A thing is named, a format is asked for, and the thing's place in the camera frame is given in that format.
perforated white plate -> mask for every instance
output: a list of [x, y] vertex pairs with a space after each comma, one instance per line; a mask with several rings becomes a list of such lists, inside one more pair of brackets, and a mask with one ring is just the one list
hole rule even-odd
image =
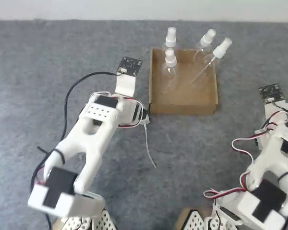
[[101, 217], [95, 222], [95, 230], [116, 230], [110, 215], [107, 211], [102, 211]]
[[204, 230], [204, 221], [198, 211], [193, 211], [183, 230]]
[[87, 230], [90, 223], [90, 218], [71, 217], [68, 218], [62, 230]]

black cable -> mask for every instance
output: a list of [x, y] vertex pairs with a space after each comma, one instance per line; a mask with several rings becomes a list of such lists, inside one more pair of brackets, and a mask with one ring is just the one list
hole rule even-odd
[[58, 149], [54, 149], [53, 151], [57, 152], [61, 156], [62, 163], [65, 164], [64, 154]]
[[[273, 104], [275, 107], [280, 108], [281, 110], [283, 110], [283, 111], [285, 111], [285, 112], [288, 113], [288, 109], [285, 109], [285, 108], [283, 108], [283, 107], [281, 107], [281, 106], [278, 106], [275, 102], [272, 102], [272, 104]], [[264, 122], [264, 124], [263, 124], [263, 126], [261, 126], [261, 128], [264, 128], [265, 125], [269, 123], [269, 121], [271, 120], [271, 118], [272, 118], [272, 116], [270, 116], [270, 117]]]
[[285, 172], [284, 174], [282, 174], [279, 178], [278, 178], [278, 181], [280, 181], [281, 179], [283, 179], [285, 176], [288, 175], [288, 172]]
[[287, 218], [287, 220], [286, 220], [286, 222], [285, 222], [284, 227], [282, 228], [282, 230], [286, 230], [287, 227], [288, 227], [288, 218]]
[[60, 141], [62, 141], [65, 137], [65, 134], [66, 134], [66, 130], [67, 130], [67, 102], [68, 102], [68, 98], [69, 98], [69, 95], [71, 94], [72, 90], [75, 88], [76, 85], [78, 85], [80, 82], [82, 82], [83, 80], [91, 77], [91, 76], [94, 76], [94, 75], [100, 75], [100, 74], [106, 74], [106, 75], [112, 75], [112, 76], [116, 76], [115, 73], [111, 73], [111, 72], [94, 72], [94, 73], [90, 73], [82, 78], [80, 78], [78, 81], [76, 81], [72, 86], [71, 88], [68, 90], [67, 94], [66, 94], [66, 97], [65, 97], [65, 104], [64, 104], [64, 129], [63, 129], [63, 132], [62, 132], [62, 136], [60, 138]]
[[221, 218], [220, 218], [220, 216], [219, 216], [219, 214], [218, 214], [217, 211], [216, 211], [216, 215], [217, 215], [217, 217], [219, 218], [219, 226], [217, 227], [217, 230], [220, 230], [220, 227], [221, 227]]
[[[64, 129], [63, 129], [63, 133], [61, 135], [61, 138], [60, 138], [60, 141], [62, 141], [65, 137], [65, 134], [66, 134], [66, 130], [67, 130], [67, 103], [68, 103], [68, 98], [69, 98], [69, 95], [71, 94], [72, 90], [75, 88], [75, 86], [77, 86], [80, 82], [82, 82], [83, 80], [91, 77], [91, 76], [94, 76], [94, 75], [101, 75], [101, 74], [105, 74], [105, 75], [111, 75], [111, 76], [116, 76], [115, 73], [111, 73], [111, 72], [106, 72], [106, 71], [101, 71], [101, 72], [94, 72], [94, 73], [90, 73], [82, 78], [80, 78], [78, 81], [76, 81], [72, 86], [71, 88], [68, 90], [67, 94], [66, 94], [66, 97], [65, 97], [65, 103], [64, 103]], [[37, 173], [39, 171], [39, 169], [43, 166], [43, 164], [46, 162], [46, 160], [49, 158], [49, 156], [51, 155], [51, 151], [50, 152], [47, 152], [45, 151], [44, 149], [42, 149], [41, 147], [37, 147], [40, 151], [42, 151], [43, 153], [45, 153], [46, 155], [44, 156], [43, 160], [37, 165], [37, 167], [34, 169], [33, 171], [33, 174], [32, 174], [32, 177], [31, 177], [31, 182], [30, 182], [30, 191], [32, 192], [33, 190], [33, 187], [34, 187], [34, 180], [37, 176]], [[46, 216], [46, 219], [47, 219], [47, 223], [48, 223], [48, 228], [50, 230], [52, 230], [52, 227], [51, 227], [51, 222], [50, 222], [50, 217], [48, 214], [45, 214]]]

wire bundle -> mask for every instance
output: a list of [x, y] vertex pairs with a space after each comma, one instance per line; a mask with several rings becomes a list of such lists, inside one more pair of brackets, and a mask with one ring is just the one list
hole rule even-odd
[[[265, 131], [263, 131], [261, 133], [258, 133], [258, 134], [255, 134], [255, 135], [252, 135], [252, 136], [250, 136], [248, 138], [237, 138], [237, 139], [234, 139], [231, 142], [231, 147], [235, 151], [243, 153], [243, 154], [246, 154], [246, 155], [248, 155], [250, 157], [250, 159], [252, 161], [251, 164], [254, 164], [254, 157], [248, 151], [235, 147], [234, 143], [237, 142], [237, 141], [241, 141], [241, 140], [253, 140], [253, 139], [256, 139], [256, 138], [258, 138], [258, 137], [260, 137], [262, 135], [267, 134], [271, 130], [274, 130], [274, 128], [276, 126], [278, 126], [278, 124], [276, 122], [272, 122], [271, 119], [276, 114], [279, 114], [279, 113], [285, 113], [288, 116], [288, 110], [276, 105], [275, 103], [273, 103], [273, 105], [278, 107], [278, 108], [280, 108], [281, 110], [278, 110], [278, 111], [274, 112], [273, 114], [271, 114], [271, 116], [264, 122], [264, 124], [262, 126], [262, 129], [265, 129]], [[229, 189], [229, 190], [226, 190], [226, 191], [222, 191], [222, 192], [218, 192], [217, 190], [211, 188], [210, 190], [206, 190], [206, 191], [203, 192], [204, 197], [209, 198], [209, 199], [217, 199], [217, 198], [220, 198], [220, 197], [223, 197], [223, 196], [227, 196], [227, 195], [229, 195], [231, 193], [234, 193], [234, 192], [245, 192], [245, 191], [247, 191], [247, 186], [245, 184], [245, 177], [249, 173], [250, 172], [244, 172], [244, 173], [242, 173], [240, 175], [240, 185], [241, 185], [241, 187], [232, 188], [232, 189]]]

white wall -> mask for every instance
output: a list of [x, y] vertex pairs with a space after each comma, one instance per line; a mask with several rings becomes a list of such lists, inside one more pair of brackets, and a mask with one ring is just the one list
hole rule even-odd
[[288, 0], [0, 0], [0, 19], [288, 22]]

circuit board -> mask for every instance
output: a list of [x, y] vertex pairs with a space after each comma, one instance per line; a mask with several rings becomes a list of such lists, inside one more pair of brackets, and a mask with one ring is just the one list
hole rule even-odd
[[123, 57], [117, 68], [117, 73], [126, 74], [135, 77], [142, 65], [143, 61], [131, 57]]
[[258, 90], [264, 104], [275, 103], [286, 99], [278, 84], [260, 87]]

